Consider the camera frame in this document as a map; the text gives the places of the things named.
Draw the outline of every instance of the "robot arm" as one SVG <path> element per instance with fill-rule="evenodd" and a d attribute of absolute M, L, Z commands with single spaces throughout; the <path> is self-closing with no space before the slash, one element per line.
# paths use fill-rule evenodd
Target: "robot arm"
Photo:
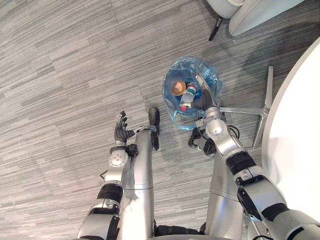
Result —
<path fill-rule="evenodd" d="M 77 239 L 116 240 L 118 237 L 120 205 L 124 193 L 123 170 L 130 158 L 138 153 L 136 145 L 127 146 L 127 139 L 141 130 L 126 130 L 125 115 L 122 111 L 118 116 L 114 129 L 115 147 L 110 149 L 108 172 L 97 199 L 79 229 Z"/>
<path fill-rule="evenodd" d="M 203 84 L 201 88 L 205 94 L 189 106 L 205 111 L 205 119 L 201 120 L 201 124 L 206 126 L 206 135 L 224 157 L 238 186 L 239 202 L 250 218 L 262 221 L 275 240 L 319 240 L 320 223 L 301 211 L 287 207 L 278 188 L 264 176 L 262 168 L 256 165 L 239 140 L 231 134 L 216 101 L 207 97 L 208 86 Z"/>

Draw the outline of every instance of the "brown cup lid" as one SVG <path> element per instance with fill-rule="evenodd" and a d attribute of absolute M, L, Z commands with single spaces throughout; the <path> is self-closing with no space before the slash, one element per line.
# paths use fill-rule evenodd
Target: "brown cup lid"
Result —
<path fill-rule="evenodd" d="M 184 94 L 184 92 L 186 91 L 186 88 L 187 88 L 187 86 L 184 81 L 176 81 L 172 85 L 171 92 L 175 96 L 180 96 L 180 95 Z"/>

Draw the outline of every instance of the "silver robot leg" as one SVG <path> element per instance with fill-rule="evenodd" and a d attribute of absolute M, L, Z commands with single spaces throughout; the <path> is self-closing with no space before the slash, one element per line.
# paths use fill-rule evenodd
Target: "silver robot leg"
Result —
<path fill-rule="evenodd" d="M 238 201 L 238 187 L 220 153 L 214 156 L 205 235 L 241 240 L 244 209 Z"/>
<path fill-rule="evenodd" d="M 154 188 L 152 177 L 152 130 L 135 137 L 138 155 L 123 170 L 124 194 L 121 201 L 120 232 L 122 240 L 145 240 L 154 231 Z"/>

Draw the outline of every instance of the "trash bin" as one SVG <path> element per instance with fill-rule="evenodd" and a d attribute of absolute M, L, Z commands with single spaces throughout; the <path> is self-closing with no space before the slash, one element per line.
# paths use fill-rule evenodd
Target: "trash bin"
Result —
<path fill-rule="evenodd" d="M 205 117 L 203 110 L 187 108 L 186 111 L 180 110 L 182 95 L 174 95 L 172 92 L 173 85 L 180 81 L 187 84 L 195 83 L 196 92 L 194 100 L 201 96 L 201 88 L 196 80 L 196 75 L 201 76 L 211 88 L 214 97 L 219 100 L 223 87 L 219 80 L 218 72 L 214 66 L 195 57 L 180 56 L 169 68 L 162 84 L 162 96 L 166 109 L 173 123 L 182 130 L 192 130 L 196 127 L 196 121 Z"/>

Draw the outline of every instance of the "black chair leg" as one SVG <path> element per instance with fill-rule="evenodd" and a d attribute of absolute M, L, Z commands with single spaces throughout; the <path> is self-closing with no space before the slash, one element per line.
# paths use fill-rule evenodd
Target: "black chair leg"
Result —
<path fill-rule="evenodd" d="M 210 34 L 209 41 L 212 41 L 212 39 L 214 39 L 214 36 L 216 35 L 216 33 L 218 32 L 218 30 L 220 28 L 222 19 L 223 19 L 223 17 L 219 16 L 219 19 L 218 19 L 218 21 L 216 21 L 215 26 Z"/>

